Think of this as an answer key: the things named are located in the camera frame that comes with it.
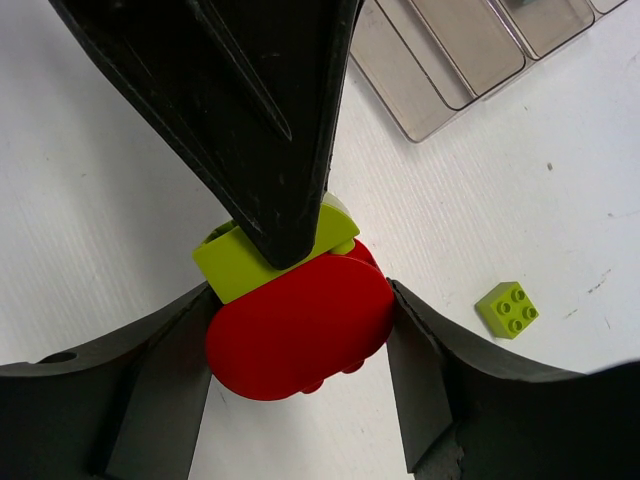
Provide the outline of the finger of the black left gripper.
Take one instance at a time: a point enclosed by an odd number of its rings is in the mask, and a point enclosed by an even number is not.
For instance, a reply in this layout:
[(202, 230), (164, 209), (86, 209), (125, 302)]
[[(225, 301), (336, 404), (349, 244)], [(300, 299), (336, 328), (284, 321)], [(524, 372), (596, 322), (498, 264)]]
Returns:
[(358, 1), (57, 1), (273, 267), (312, 250)]

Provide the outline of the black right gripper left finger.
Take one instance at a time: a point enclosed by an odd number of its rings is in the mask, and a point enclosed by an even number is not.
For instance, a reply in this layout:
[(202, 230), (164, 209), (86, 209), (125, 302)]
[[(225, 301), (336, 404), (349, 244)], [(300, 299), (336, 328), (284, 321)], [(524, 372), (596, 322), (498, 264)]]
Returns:
[(92, 341), (2, 366), (2, 478), (188, 478), (220, 306), (202, 284)]

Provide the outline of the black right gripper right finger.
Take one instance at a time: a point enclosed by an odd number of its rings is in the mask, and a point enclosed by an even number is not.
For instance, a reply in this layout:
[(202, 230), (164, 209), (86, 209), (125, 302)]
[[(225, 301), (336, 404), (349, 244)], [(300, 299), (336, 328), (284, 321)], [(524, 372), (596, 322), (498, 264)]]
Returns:
[(514, 354), (398, 281), (387, 343), (407, 470), (417, 479), (635, 479), (639, 365), (590, 374)]

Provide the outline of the green rounded lego brick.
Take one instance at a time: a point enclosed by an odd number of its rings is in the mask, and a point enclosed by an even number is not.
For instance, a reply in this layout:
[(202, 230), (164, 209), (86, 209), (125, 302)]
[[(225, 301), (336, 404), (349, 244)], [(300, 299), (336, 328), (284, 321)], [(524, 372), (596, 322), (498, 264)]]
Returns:
[[(311, 252), (299, 267), (325, 253), (344, 255), (355, 248), (360, 230), (346, 206), (333, 194), (324, 194)], [(193, 260), (224, 304), (262, 287), (289, 272), (271, 266), (233, 220), (214, 229), (193, 251)]]

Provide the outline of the red rounded lego brick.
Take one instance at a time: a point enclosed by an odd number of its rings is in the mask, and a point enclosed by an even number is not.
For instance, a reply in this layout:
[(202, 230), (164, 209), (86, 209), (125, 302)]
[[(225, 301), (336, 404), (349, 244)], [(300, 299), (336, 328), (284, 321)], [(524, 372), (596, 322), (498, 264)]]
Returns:
[(208, 365), (222, 385), (248, 399), (312, 393), (380, 349), (394, 302), (361, 242), (343, 255), (324, 253), (222, 307), (205, 338)]

